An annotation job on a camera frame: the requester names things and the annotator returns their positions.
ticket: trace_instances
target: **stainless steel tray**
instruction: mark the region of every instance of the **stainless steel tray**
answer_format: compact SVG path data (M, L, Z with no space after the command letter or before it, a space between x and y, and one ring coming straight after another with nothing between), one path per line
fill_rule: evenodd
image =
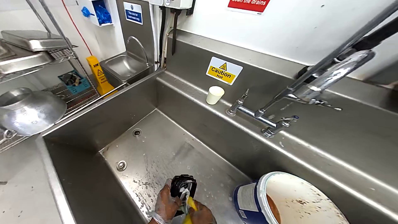
M23 48L5 43L16 55L0 59L0 77L9 73L22 71L54 60L46 51L32 52Z
M10 47L0 39L0 59L5 57L10 57L15 55L14 52L10 49Z
M3 30L1 34L6 42L30 51L51 51L68 47L60 35L40 30Z

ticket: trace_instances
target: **red cable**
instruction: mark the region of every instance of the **red cable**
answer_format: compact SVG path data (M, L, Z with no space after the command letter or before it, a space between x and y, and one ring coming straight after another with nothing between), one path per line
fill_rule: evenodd
M90 52L90 54L91 54L91 56L92 56L93 53L91 53L90 48L88 47L88 45L87 45L86 41L84 40L82 34L80 33L79 29L77 28L76 24L74 23L74 21L73 21L73 19L72 19L72 16L70 15L70 13L69 13L69 11L68 11L68 8L67 8L66 5L65 5L64 0L61 0L61 1L62 1L62 4L64 4L64 7L65 7L65 9L66 9L66 12L67 12L68 15L69 15L70 20L72 21L73 25L75 26L75 28L76 28L77 32L79 33L80 37L83 39L84 44L86 45L88 51Z

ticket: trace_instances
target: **pre-rinse spray faucet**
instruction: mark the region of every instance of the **pre-rinse spray faucet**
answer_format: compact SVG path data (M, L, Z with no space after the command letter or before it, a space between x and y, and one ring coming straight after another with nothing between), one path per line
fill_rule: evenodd
M284 98L302 104L314 104L330 107L335 110L342 110L341 108L332 107L326 101L319 100L317 97L331 85L335 84L375 57L375 52L372 51L372 48L384 40L378 38L377 35L379 34L379 36L383 38L388 38L393 35L398 31L398 29L395 28L395 23L397 21L393 20L374 32L378 34L371 33L366 37L364 36L397 10L398 0L395 0L389 7L383 10L373 20L357 31L340 47L322 59L319 63L310 67L308 71L306 71L294 83L277 94L264 107L256 110L255 112L245 108L243 103L248 97L247 90L246 93L231 106L231 108L226 110L226 114L229 116L235 116L236 111L239 110L251 117L254 117L256 120L259 120L268 126L268 128L262 129L261 132L265 137L272 138L284 128L289 127L291 122L298 119L298 116L292 116L289 118L282 118L279 122L274 122L263 117L268 108ZM309 84L304 84L304 82L313 75L317 78Z

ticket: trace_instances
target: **dirty bucket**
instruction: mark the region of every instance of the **dirty bucket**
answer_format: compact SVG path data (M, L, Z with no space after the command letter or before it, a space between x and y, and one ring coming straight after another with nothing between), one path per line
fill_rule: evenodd
M234 204L246 224L349 224L322 191L284 172L237 187Z

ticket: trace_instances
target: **yellow warning sign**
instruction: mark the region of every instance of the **yellow warning sign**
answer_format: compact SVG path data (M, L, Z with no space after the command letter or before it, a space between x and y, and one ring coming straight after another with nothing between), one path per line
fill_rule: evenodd
M223 65L221 65L220 69L226 71L226 70L227 70L227 69L226 69L226 63L224 63Z
M212 57L206 75L228 85L234 84L243 67L227 62L217 57Z
M91 68L91 71L93 74L97 74L97 76L94 76L96 81L97 81L97 90L100 93L100 95L104 95L105 93L111 91L114 89L114 87L108 82L108 79L106 78L104 72L102 71L102 68L98 62L98 59L95 56L90 56L87 59L87 62Z
M216 67L210 66L209 71L207 71L207 73L211 76L214 76L216 78L219 78L229 84L232 83L232 81L234 80L235 76L234 74L228 73L226 71L223 71L221 69L218 69Z

